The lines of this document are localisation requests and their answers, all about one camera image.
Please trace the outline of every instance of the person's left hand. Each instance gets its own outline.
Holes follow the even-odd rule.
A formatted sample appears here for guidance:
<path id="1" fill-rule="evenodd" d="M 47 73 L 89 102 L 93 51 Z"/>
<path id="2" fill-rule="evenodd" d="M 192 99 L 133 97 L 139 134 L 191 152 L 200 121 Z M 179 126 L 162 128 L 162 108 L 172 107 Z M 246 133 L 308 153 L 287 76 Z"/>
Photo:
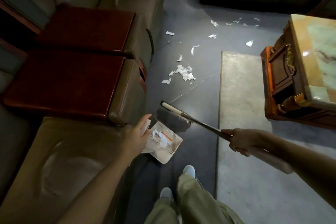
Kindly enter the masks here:
<path id="1" fill-rule="evenodd" d="M 121 144 L 120 154 L 132 161 L 141 151 L 145 148 L 150 130 L 146 130 L 143 136 L 140 135 L 141 128 L 145 125 L 146 120 L 151 114 L 144 115 L 138 124 L 132 128 L 131 126 L 126 129 L 125 138 Z"/>

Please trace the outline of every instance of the shoe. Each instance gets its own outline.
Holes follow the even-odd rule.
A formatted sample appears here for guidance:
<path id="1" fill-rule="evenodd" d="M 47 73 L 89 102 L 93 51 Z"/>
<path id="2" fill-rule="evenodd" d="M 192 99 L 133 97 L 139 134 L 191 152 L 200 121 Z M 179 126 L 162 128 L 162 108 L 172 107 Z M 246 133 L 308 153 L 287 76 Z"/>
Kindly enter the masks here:
<path id="1" fill-rule="evenodd" d="M 165 187 L 161 190 L 160 198 L 167 198 L 174 203 L 174 195 L 170 188 Z"/>
<path id="2" fill-rule="evenodd" d="M 192 165 L 187 165 L 183 168 L 183 173 L 196 178 L 195 168 Z"/>

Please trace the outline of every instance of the rug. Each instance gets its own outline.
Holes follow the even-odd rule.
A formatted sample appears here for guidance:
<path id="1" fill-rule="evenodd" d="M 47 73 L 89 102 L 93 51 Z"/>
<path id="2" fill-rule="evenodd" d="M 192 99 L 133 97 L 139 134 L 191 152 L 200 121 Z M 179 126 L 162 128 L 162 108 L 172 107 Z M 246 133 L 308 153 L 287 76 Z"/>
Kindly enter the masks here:
<path id="1" fill-rule="evenodd" d="M 333 132 L 322 128 L 265 118 L 260 57 L 222 52 L 220 87 L 220 128 L 263 129 L 301 141 L 307 133 L 335 138 Z M 336 158 L 335 148 L 293 142 Z M 217 199 L 236 211 L 246 224 L 315 224 L 336 219 L 336 211 L 299 176 L 286 175 L 252 156 L 241 156 L 225 140 L 219 140 L 217 168 Z"/>

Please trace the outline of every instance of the olive green pants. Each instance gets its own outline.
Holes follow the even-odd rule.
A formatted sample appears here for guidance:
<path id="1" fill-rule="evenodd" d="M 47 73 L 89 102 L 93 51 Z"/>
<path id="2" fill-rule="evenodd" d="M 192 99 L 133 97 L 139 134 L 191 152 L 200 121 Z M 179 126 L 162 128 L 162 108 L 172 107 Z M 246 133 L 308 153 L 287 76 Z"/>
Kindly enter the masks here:
<path id="1" fill-rule="evenodd" d="M 231 208 L 215 200 L 187 174 L 178 179 L 177 195 L 184 224 L 244 224 Z M 145 224 L 179 224 L 174 205 L 167 198 L 158 199 Z"/>

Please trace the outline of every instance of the dustpan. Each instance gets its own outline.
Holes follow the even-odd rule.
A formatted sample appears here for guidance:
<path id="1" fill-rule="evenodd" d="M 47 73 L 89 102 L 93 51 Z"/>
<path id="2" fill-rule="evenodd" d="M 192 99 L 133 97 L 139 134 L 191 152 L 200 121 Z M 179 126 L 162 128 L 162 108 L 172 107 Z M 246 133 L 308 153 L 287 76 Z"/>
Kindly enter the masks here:
<path id="1" fill-rule="evenodd" d="M 142 134 L 149 128 L 150 120 L 147 120 L 142 128 Z M 162 144 L 160 137 L 157 134 L 150 133 L 145 149 L 141 153 L 150 153 L 160 163 L 166 164 L 174 155 L 177 148 L 180 146 L 183 139 L 167 128 L 161 122 L 156 122 L 151 128 L 164 134 L 170 141 L 170 144 Z"/>

